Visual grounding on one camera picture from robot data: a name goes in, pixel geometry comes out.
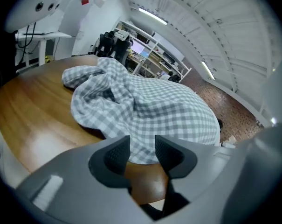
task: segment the white floor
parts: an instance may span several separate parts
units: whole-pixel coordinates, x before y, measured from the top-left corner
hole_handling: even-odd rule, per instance
[[[29,174],[11,152],[0,132],[0,176],[3,181],[16,188]]]

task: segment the wooden table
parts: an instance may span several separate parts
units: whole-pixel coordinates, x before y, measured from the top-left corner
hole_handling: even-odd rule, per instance
[[[65,69],[96,65],[96,56],[77,56],[34,68],[0,88],[0,130],[20,163],[34,172],[71,148],[104,139],[98,130],[79,126],[70,113],[72,91],[62,84]],[[138,204],[165,197],[167,176],[159,164],[127,163],[125,177]]]

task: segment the checkered cloth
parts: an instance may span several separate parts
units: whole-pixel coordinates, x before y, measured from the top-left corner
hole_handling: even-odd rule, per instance
[[[130,75],[121,63],[104,57],[97,66],[65,70],[62,81],[75,89],[71,113],[80,125],[99,129],[106,138],[130,135],[130,162],[158,162],[156,134],[205,145],[220,141],[214,113],[182,84]]]

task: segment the bright light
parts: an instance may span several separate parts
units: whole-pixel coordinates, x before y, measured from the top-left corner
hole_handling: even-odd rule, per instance
[[[154,15],[154,14],[152,14],[152,13],[150,13],[150,12],[144,10],[144,9],[139,8],[139,11],[147,14],[150,17],[153,17],[154,19],[158,20],[159,22],[163,23],[164,25],[168,24],[166,21],[162,20],[161,18],[157,17],[156,15]]]
[[[207,70],[207,72],[208,72],[210,78],[211,78],[212,80],[215,80],[214,77],[213,77],[213,75],[212,75],[212,73],[211,73],[211,71],[210,71],[209,68],[207,67],[206,63],[205,63],[204,61],[201,61],[201,62],[202,62],[202,64],[204,65],[205,69]]]
[[[276,119],[275,118],[272,118],[271,119],[271,123],[273,123],[274,125],[276,124]]]

